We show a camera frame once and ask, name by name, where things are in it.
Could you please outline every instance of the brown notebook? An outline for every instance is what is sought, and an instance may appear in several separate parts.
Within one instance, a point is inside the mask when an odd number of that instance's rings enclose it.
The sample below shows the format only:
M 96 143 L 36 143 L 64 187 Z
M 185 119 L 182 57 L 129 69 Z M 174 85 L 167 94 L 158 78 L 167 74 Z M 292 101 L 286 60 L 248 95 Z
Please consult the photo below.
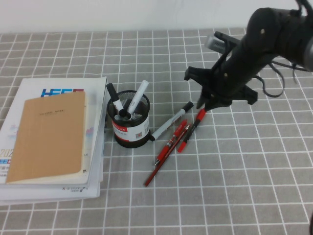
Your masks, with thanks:
M 7 184 L 48 183 L 83 173 L 85 92 L 25 101 Z

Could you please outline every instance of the whiteboard marker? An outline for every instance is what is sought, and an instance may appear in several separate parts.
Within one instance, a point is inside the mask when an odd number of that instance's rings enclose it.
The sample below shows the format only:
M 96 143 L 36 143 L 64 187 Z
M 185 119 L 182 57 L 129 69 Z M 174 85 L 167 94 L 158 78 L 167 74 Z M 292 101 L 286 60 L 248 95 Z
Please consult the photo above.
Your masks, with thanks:
M 187 104 L 185 104 L 184 107 L 182 107 L 178 113 L 176 113 L 172 118 L 168 119 L 160 128 L 158 128 L 150 137 L 151 141 L 155 141 L 157 138 L 162 135 L 164 131 L 166 131 L 175 121 L 177 121 L 182 115 L 187 113 L 194 104 L 189 101 Z
M 144 94 L 145 90 L 147 89 L 149 82 L 146 80 L 143 80 L 142 83 L 140 84 L 140 87 L 138 88 L 136 94 L 134 95 L 130 105 L 128 106 L 127 112 L 132 115 L 133 112 L 135 111 L 135 108 L 137 107 L 139 101 L 142 98 L 142 95 Z

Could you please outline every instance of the mesh pencil cup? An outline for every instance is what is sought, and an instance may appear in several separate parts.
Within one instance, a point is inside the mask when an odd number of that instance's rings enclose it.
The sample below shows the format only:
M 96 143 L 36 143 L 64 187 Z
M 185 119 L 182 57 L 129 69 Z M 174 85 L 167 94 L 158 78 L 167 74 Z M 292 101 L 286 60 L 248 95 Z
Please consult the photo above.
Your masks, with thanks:
M 127 90 L 117 93 L 124 109 L 131 103 L 136 91 Z M 108 102 L 107 111 L 112 119 L 114 137 L 116 141 L 126 148 L 138 148 L 144 145 L 150 138 L 149 126 L 150 102 L 146 95 L 143 95 L 138 103 L 131 120 L 124 118 L 115 119 L 117 114 L 112 100 Z

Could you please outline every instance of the red mechanical pencil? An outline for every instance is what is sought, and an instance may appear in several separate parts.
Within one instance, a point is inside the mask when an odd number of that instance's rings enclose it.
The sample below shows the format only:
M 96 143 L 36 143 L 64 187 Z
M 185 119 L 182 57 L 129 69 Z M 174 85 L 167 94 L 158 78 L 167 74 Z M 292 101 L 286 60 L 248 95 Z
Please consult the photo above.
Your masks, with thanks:
M 190 127 L 190 124 L 188 124 L 185 129 L 182 131 L 182 133 L 179 135 L 178 139 L 175 141 L 175 143 L 173 144 L 173 146 L 170 148 L 170 150 L 167 152 L 167 154 L 164 156 L 164 158 L 162 159 L 162 161 L 160 162 L 160 164 L 158 164 L 156 166 L 156 168 L 154 169 L 154 171 L 151 173 L 151 175 L 149 176 L 149 178 L 146 180 L 144 186 L 148 186 L 149 183 L 152 181 L 152 179 L 154 178 L 154 176 L 157 174 L 158 170 L 160 170 L 161 166 L 165 163 L 166 159 L 168 159 L 168 157 L 170 156 L 171 152 L 174 150 L 174 148 L 178 145 L 179 141 L 183 138 L 183 136 L 186 134 L 186 132 L 188 131 Z
M 167 144 L 163 147 L 162 151 L 160 152 L 160 154 L 158 155 L 156 162 L 155 162 L 155 166 L 157 164 L 159 164 L 162 159 L 164 158 L 164 156 L 166 155 L 166 153 L 168 152 L 168 150 L 173 146 L 173 143 L 176 141 L 176 139 L 178 138 L 178 136 L 181 134 L 181 132 L 183 131 L 185 125 L 187 124 L 187 119 L 183 120 L 181 122 L 181 124 L 178 126 L 178 128 L 176 129 L 176 131 L 174 132 L 172 138 L 170 140 L 168 140 Z

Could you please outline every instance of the pen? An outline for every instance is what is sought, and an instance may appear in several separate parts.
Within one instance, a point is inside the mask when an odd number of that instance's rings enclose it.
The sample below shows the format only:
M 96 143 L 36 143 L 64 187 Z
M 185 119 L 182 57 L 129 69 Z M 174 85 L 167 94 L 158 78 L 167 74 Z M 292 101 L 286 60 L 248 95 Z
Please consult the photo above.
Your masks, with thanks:
M 178 139 L 176 140 L 176 142 L 173 144 L 173 146 L 170 148 L 170 150 L 167 152 L 167 154 L 164 156 L 164 158 L 162 159 L 162 161 L 156 166 L 156 168 L 154 169 L 154 171 L 151 173 L 151 175 L 149 176 L 149 178 L 146 180 L 144 186 L 148 186 L 149 183 L 153 180 L 154 176 L 157 174 L 158 170 L 160 170 L 161 166 L 165 163 L 166 159 L 168 159 L 168 157 L 170 156 L 170 154 L 172 153 L 172 151 L 174 150 L 174 148 L 178 145 L 179 141 L 182 139 L 182 137 L 186 134 L 186 132 L 188 131 L 190 127 L 190 124 L 188 124 L 185 129 L 183 130 L 183 132 L 180 134 L 180 136 L 178 137 Z
M 118 95 L 116 93 L 116 90 L 115 90 L 113 84 L 112 83 L 108 83 L 107 84 L 107 89 L 108 89 L 108 92 L 109 92 L 109 94 L 111 96 L 111 100 L 113 102 L 113 105 L 114 105 L 114 107 L 115 107 L 115 109 L 117 111 L 117 114 L 122 116 L 122 117 L 125 117 L 127 112 L 124 109 L 124 107 L 123 107 L 123 105 L 122 105 L 122 103 L 121 103 L 121 101 L 120 101 L 120 99 L 119 99 L 119 97 L 118 97 Z
M 150 137 L 150 140 L 155 141 L 157 138 L 159 138 L 160 135 L 162 135 L 162 133 L 167 130 L 167 128 L 169 128 L 182 115 L 187 113 L 193 106 L 194 104 L 191 101 L 185 104 L 184 107 L 182 107 L 172 118 L 168 119 L 160 128 L 153 132 L 153 134 Z
M 198 115 L 196 117 L 196 120 L 194 122 L 194 124 L 192 124 L 191 128 L 189 129 L 188 133 L 186 134 L 184 140 L 182 141 L 182 143 L 180 144 L 179 148 L 178 148 L 178 152 L 181 153 L 182 150 L 184 149 L 184 147 L 186 146 L 189 138 L 191 137 L 192 133 L 194 132 L 194 130 L 196 129 L 196 127 L 199 125 L 199 123 L 202 121 L 203 117 L 205 116 L 206 111 L 203 109 L 201 109 L 198 112 Z
M 136 94 L 134 95 L 131 103 L 128 106 L 127 112 L 132 115 L 133 112 L 135 111 L 135 108 L 137 107 L 139 101 L 142 98 L 142 95 L 144 94 L 145 90 L 147 89 L 149 82 L 146 80 L 143 80 L 142 83 L 140 84 Z
M 168 140 L 168 142 L 166 143 L 166 145 L 163 147 L 162 151 L 160 152 L 160 154 L 158 155 L 156 162 L 155 162 L 155 166 L 157 164 L 159 164 L 160 161 L 162 161 L 162 159 L 164 158 L 164 156 L 166 155 L 166 153 L 168 152 L 168 150 L 172 147 L 172 145 L 174 144 L 175 140 L 179 137 L 179 135 L 181 134 L 181 132 L 184 130 L 185 125 L 187 124 L 187 119 L 185 119 L 184 121 L 181 122 L 181 124 L 178 126 L 178 128 L 176 129 L 176 131 L 173 133 L 173 136 L 170 140 Z

